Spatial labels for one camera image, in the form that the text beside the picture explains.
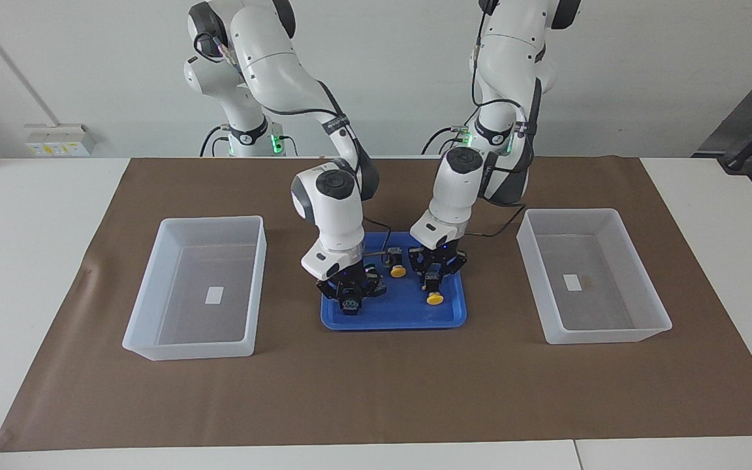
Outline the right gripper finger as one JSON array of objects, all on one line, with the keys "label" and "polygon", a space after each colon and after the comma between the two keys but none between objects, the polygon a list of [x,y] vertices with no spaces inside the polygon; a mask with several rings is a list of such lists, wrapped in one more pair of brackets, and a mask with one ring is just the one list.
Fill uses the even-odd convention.
[{"label": "right gripper finger", "polygon": [[366,298],[376,298],[387,292],[384,277],[382,275],[367,275],[359,285],[359,307],[364,307]]},{"label": "right gripper finger", "polygon": [[343,292],[340,284],[332,279],[316,280],[316,287],[323,300],[331,303],[332,309],[343,311]]}]

